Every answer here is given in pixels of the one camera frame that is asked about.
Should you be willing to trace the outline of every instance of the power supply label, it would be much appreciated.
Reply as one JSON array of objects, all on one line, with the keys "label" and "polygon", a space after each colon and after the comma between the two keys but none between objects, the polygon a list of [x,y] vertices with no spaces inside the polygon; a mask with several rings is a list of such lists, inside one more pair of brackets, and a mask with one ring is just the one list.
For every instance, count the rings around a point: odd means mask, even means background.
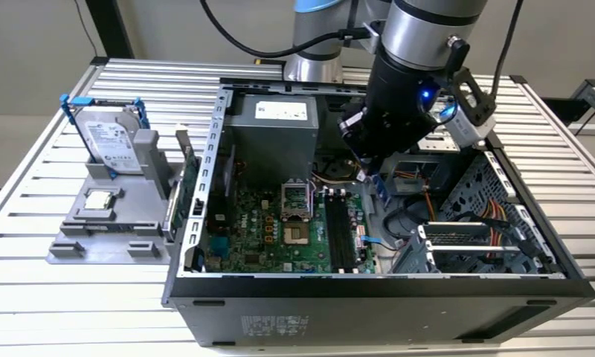
[{"label": "power supply label", "polygon": [[307,315],[242,316],[242,330],[253,337],[305,336],[307,326]]},{"label": "power supply label", "polygon": [[126,128],[118,123],[98,121],[88,121],[87,128],[103,163],[119,173],[142,173]]},{"label": "power supply label", "polygon": [[307,104],[294,102],[258,102],[257,119],[309,120]]}]

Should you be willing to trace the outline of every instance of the blue led light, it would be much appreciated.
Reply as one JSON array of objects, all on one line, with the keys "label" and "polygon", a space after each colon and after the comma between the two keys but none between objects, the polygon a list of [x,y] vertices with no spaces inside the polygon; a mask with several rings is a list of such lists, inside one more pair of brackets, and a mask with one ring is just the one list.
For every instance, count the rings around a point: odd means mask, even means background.
[{"label": "blue led light", "polygon": [[449,106],[448,108],[445,108],[445,110],[441,112],[440,116],[442,118],[445,117],[452,117],[454,114],[454,110],[457,109],[457,106]]}]

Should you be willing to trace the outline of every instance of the metal workbench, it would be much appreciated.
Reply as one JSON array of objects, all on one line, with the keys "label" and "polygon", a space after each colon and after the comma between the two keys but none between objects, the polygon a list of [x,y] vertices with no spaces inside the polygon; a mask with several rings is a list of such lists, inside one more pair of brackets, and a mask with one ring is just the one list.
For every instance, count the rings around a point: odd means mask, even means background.
[{"label": "metal workbench", "polygon": [[[349,83],[363,84],[367,76],[365,69],[346,70]],[[281,79],[281,67],[111,60],[88,68],[72,95],[140,96],[160,148],[171,160],[183,160],[175,125],[187,125],[203,154],[221,77]],[[478,82],[489,89],[492,77],[478,76]],[[497,121],[509,156],[595,288],[595,160],[529,84],[508,77]],[[202,349],[180,315],[160,306],[167,266],[51,266],[44,261],[87,176],[86,160],[75,127],[58,112],[0,192],[0,356],[595,356],[595,301],[502,345]]]}]

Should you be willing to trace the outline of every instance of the green circuit board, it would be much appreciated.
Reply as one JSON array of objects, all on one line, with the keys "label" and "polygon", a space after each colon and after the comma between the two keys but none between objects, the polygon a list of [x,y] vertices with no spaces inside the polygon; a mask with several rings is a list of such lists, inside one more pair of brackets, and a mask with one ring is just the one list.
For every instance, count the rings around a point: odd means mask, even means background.
[{"label": "green circuit board", "polygon": [[[238,273],[337,272],[331,271],[327,212],[323,200],[323,194],[317,193],[310,222],[282,222],[281,191],[241,190],[230,236],[211,238],[227,239],[229,248],[221,251],[214,251],[211,248],[207,270]],[[347,206],[350,210],[358,212],[362,209],[359,197],[351,196]],[[357,224],[366,227],[365,218],[358,220]],[[302,230],[301,237],[307,237],[307,240],[287,239],[286,235],[291,236],[293,230]],[[350,230],[355,246],[357,228],[350,227]],[[358,271],[374,273],[370,248],[366,249],[366,253],[366,261],[358,265]]]}]

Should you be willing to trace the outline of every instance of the motherboard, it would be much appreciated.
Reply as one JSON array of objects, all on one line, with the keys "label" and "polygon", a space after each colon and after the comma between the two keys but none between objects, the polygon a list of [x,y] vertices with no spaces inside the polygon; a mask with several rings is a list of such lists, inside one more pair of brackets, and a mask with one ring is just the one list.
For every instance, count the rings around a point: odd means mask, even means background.
[{"label": "motherboard", "polygon": [[[306,208],[310,209],[309,215],[286,214]],[[359,195],[341,194],[339,190],[301,192],[294,187],[285,192],[239,190],[231,216],[227,233],[211,236],[209,271],[375,272],[371,248],[362,241],[369,232]],[[331,227],[331,222],[337,222],[335,227]],[[346,261],[345,266],[338,266],[341,257]]]}]

